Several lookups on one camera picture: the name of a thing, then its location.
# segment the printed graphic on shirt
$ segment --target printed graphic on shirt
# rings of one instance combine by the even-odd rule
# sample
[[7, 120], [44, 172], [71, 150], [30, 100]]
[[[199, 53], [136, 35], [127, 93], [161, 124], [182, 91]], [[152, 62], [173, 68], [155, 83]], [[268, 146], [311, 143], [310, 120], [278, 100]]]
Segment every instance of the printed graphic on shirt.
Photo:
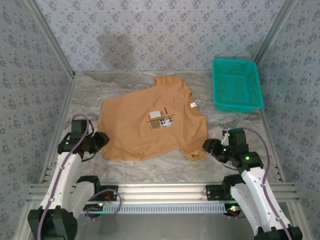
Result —
[[162, 129], [165, 129], [167, 127], [171, 127], [174, 125], [174, 121], [172, 120], [172, 117], [165, 117], [159, 120], [160, 126]]
[[161, 128], [159, 120], [152, 120], [150, 121], [150, 124], [153, 129]]

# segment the red wire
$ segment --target red wire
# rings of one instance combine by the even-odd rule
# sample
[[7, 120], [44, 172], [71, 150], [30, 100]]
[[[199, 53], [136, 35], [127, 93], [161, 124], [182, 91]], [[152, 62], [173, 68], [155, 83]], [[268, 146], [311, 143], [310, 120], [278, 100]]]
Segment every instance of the red wire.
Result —
[[111, 198], [110, 198], [110, 195], [109, 195], [109, 193], [106, 191], [106, 192], [104, 192], [103, 194], [106, 194], [107, 196], [108, 196], [108, 199], [109, 199], [109, 203], [111, 203]]

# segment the t-shirt sleeve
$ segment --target t-shirt sleeve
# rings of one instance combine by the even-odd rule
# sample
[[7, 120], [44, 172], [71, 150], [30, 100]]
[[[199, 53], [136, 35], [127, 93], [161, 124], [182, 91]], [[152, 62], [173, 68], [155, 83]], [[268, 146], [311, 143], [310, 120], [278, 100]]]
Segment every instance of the t-shirt sleeve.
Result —
[[183, 146], [180, 151], [191, 161], [204, 160], [206, 158], [206, 151], [202, 148], [205, 140], [208, 139], [208, 134], [198, 135], [193, 141]]

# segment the patterned wallpaper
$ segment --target patterned wallpaper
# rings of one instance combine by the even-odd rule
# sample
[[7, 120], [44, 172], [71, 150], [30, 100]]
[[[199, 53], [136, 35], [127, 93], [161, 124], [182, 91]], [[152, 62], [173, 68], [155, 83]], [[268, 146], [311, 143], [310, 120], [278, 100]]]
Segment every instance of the patterned wallpaper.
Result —
[[69, 78], [20, 0], [0, 1], [0, 239], [37, 183]]
[[36, 0], [75, 72], [252, 59], [283, 0]]
[[299, 0], [259, 69], [265, 112], [288, 181], [320, 239], [320, 2]]

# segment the white cable tray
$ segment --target white cable tray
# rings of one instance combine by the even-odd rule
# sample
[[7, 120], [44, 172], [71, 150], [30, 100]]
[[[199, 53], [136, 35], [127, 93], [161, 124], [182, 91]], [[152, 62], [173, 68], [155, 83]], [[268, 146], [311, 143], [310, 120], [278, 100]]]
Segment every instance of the white cable tray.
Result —
[[[104, 205], [102, 211], [90, 211], [91, 214], [112, 214], [118, 204]], [[188, 203], [188, 204], [124, 204], [118, 214], [222, 214], [226, 213], [224, 203]]]

